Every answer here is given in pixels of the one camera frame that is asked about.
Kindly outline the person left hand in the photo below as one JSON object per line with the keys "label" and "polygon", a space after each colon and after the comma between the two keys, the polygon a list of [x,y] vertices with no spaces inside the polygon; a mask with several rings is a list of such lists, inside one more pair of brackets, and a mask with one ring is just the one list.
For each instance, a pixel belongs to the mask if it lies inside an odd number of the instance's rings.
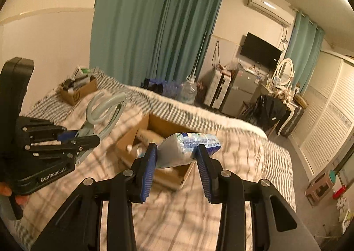
{"label": "person left hand", "polygon": [[[10,197],[12,195],[12,190],[8,184],[5,182],[0,183],[0,194],[5,197]],[[15,200],[18,205],[24,206],[28,201],[28,196],[16,195]]]}

